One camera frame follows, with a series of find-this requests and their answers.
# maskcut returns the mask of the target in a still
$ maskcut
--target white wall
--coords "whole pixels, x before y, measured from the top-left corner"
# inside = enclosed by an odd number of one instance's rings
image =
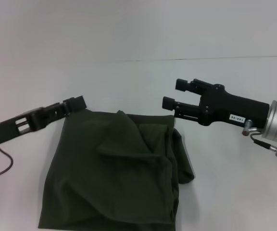
[[[163,96],[199,102],[177,78],[277,100],[277,2],[0,0],[0,122],[79,95],[95,111],[167,115]],[[37,230],[62,125],[1,145],[14,166],[0,177],[0,231]],[[181,186],[177,231],[277,231],[274,154],[228,124],[176,128],[196,174]],[[0,154],[0,170],[8,163]]]

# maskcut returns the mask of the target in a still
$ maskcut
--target black cable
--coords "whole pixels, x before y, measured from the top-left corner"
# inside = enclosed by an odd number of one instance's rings
[[[13,166],[13,158],[12,158],[7,152],[5,152],[4,150],[2,150],[1,148],[0,148],[0,152],[3,153],[5,156],[7,156],[7,157],[10,159],[10,165],[9,165],[5,170],[3,170],[2,172],[0,172],[0,175],[2,175],[2,174],[4,174],[5,172],[7,172],[9,169],[12,168],[12,166]]]
[[[261,135],[261,134],[262,134],[261,132],[252,133],[252,134],[250,135],[250,138],[251,138],[253,141],[255,141],[256,139],[255,139],[253,136],[259,136],[259,135]]]
[[[5,156],[7,156],[10,159],[10,165],[8,166],[8,168],[6,168],[4,171],[0,172],[0,175],[2,175],[5,172],[7,172],[9,169],[12,168],[12,166],[13,166],[13,158],[7,152],[3,151],[1,148],[0,148],[0,152],[3,153]]]
[[[252,134],[250,135],[250,137],[251,137],[251,139],[254,141],[254,143],[256,143],[257,145],[262,146],[262,147],[264,147],[264,148],[266,148],[266,149],[270,149],[271,144],[266,143],[266,142],[263,142],[263,141],[260,141],[260,140],[257,140],[257,139],[255,139],[255,138],[253,137],[253,136],[259,136],[259,135],[261,135],[261,134],[262,134],[261,132],[252,133]]]

